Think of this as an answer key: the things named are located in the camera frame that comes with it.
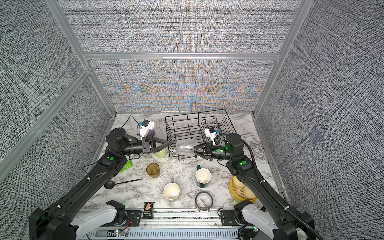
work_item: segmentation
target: marble countertop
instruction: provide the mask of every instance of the marble countertop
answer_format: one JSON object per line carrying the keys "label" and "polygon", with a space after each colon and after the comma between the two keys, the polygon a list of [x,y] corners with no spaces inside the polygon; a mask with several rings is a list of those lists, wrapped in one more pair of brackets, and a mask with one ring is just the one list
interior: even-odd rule
{"label": "marble countertop", "polygon": [[[175,114],[133,114],[137,121],[147,119],[155,122],[155,137],[161,139],[167,139],[165,117],[171,115]],[[257,167],[261,174],[267,182],[277,190],[251,114],[229,114],[229,116],[236,132],[252,147]],[[129,114],[118,114],[112,129],[121,127],[128,117]],[[124,129],[127,134],[135,136],[136,127],[135,121],[131,118],[125,124]],[[104,154],[106,146],[107,144],[104,145],[101,155]],[[244,152],[247,156],[250,156],[246,146],[244,146]],[[192,157],[179,161],[177,157],[170,158],[167,153],[167,156],[163,159],[153,154],[141,154],[139,159],[134,159],[132,162],[133,167],[119,173],[112,180],[116,183],[139,178],[143,178],[143,180],[119,184],[112,189],[101,187],[83,208],[95,209],[104,205],[109,200],[121,202],[126,208],[142,209],[144,208],[144,202],[155,202],[155,208],[194,208],[195,196],[202,190],[212,195],[214,199],[213,208],[233,207],[233,205],[236,204],[228,192],[228,184],[232,175],[226,167],[219,165],[217,160],[210,162],[201,157],[197,157],[197,159]],[[156,162],[160,166],[160,175],[155,179],[151,178],[146,172],[147,165],[152,162]],[[212,173],[212,179],[208,187],[204,189],[199,188],[195,182],[197,165],[209,169]],[[180,187],[180,195],[174,201],[168,201],[163,195],[163,189],[165,185],[170,183],[171,178],[174,178],[175,183]]]}

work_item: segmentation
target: black wire dish rack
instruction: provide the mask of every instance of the black wire dish rack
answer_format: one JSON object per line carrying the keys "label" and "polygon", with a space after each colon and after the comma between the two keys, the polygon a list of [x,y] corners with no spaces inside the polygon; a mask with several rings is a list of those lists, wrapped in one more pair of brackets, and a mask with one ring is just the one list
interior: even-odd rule
{"label": "black wire dish rack", "polygon": [[[166,130],[169,157],[178,157],[179,160],[195,157],[177,154],[176,142],[188,138],[195,139],[196,145],[208,142],[210,138],[205,136],[204,130],[210,127],[218,130],[219,135],[236,132],[225,109],[167,116]],[[218,145],[225,145],[223,137],[219,141]]]}

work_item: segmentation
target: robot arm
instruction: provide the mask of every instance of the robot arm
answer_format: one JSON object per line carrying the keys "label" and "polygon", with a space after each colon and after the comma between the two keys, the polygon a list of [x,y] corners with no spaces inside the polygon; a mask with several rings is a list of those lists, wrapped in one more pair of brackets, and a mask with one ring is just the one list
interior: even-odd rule
{"label": "robot arm", "polygon": [[[243,182],[260,200],[270,213],[270,217],[254,207],[250,201],[243,201],[235,205],[235,217],[238,222],[247,222],[259,227],[273,239],[298,239],[297,228],[303,229],[308,239],[315,240],[322,237],[314,230],[312,217],[307,213],[300,213],[294,206],[283,199],[257,169],[250,146],[237,133],[226,134],[225,146],[214,146],[206,142],[194,147],[197,156],[212,161],[227,159],[226,166],[232,175]],[[252,161],[244,155],[244,144],[250,150]]]}
{"label": "robot arm", "polygon": [[168,143],[155,137],[137,140],[127,135],[123,128],[113,129],[106,137],[106,141],[108,147],[105,154],[95,163],[87,176],[45,210],[38,208],[31,213],[29,217],[31,240],[77,239],[78,236],[105,223],[122,224],[126,220],[125,206],[116,201],[109,201],[103,209],[93,211],[92,216],[85,216],[90,218],[89,220],[85,221],[80,217],[74,220],[74,217],[101,186],[119,173],[127,163],[125,155],[157,152],[167,147]]}

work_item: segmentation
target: brown plastic cup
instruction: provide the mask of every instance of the brown plastic cup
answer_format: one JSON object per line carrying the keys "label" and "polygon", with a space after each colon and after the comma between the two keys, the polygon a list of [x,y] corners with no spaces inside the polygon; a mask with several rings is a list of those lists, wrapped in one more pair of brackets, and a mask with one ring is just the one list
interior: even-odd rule
{"label": "brown plastic cup", "polygon": [[160,167],[157,163],[153,162],[147,166],[147,173],[153,178],[157,178],[160,174]]}

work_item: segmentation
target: white mug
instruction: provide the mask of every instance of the white mug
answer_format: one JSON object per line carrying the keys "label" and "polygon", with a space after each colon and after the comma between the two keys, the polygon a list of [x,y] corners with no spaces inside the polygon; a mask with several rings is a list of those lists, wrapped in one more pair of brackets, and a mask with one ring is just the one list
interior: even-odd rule
{"label": "white mug", "polygon": [[206,168],[201,168],[200,165],[197,165],[197,172],[195,174],[196,184],[200,188],[207,187],[209,181],[212,179],[211,172]]}
{"label": "white mug", "polygon": [[174,183],[174,179],[172,178],[170,183],[166,185],[163,191],[164,197],[170,201],[175,200],[180,194],[179,185]]}

